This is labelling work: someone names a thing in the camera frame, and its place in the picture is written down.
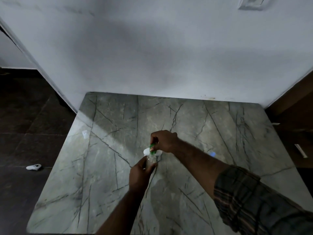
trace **sleeve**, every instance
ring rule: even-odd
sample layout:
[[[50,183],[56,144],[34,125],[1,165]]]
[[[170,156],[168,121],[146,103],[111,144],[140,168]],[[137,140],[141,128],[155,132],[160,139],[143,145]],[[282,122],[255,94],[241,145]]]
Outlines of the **sleeve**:
[[[248,170],[230,166],[214,187],[223,222],[241,234],[312,234],[313,213],[260,182]]]

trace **plaid shirt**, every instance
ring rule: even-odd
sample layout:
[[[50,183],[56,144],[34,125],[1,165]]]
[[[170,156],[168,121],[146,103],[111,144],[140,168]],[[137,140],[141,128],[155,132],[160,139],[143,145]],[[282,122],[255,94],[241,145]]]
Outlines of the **plaid shirt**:
[[[230,166],[214,188],[223,222],[241,234],[313,234],[313,213],[260,182],[244,168]]]

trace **person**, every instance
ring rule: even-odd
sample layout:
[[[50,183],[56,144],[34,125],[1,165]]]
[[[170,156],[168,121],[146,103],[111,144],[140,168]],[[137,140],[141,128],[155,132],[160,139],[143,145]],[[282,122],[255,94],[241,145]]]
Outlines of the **person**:
[[[214,200],[223,222],[241,234],[313,234],[313,213],[260,182],[244,168],[228,165],[167,130],[151,134],[151,150],[174,154]],[[156,164],[146,157],[129,174],[129,190],[96,234],[130,234]]]

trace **table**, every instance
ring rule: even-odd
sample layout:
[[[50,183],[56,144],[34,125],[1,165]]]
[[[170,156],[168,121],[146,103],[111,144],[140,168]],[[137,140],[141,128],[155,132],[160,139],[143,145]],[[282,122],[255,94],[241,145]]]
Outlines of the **table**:
[[[253,103],[87,93],[28,222],[30,233],[94,233],[128,176],[167,129],[313,211],[313,199],[262,107]],[[131,234],[233,234],[186,168],[163,153]]]

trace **white wall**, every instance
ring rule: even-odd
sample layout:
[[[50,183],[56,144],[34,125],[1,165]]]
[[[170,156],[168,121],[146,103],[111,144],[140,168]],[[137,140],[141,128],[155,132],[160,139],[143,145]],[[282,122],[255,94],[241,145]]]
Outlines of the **white wall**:
[[[313,66],[313,0],[2,0],[0,18],[78,109],[103,91],[267,106]]]
[[[13,41],[0,31],[0,67],[34,69],[35,66],[16,47]]]

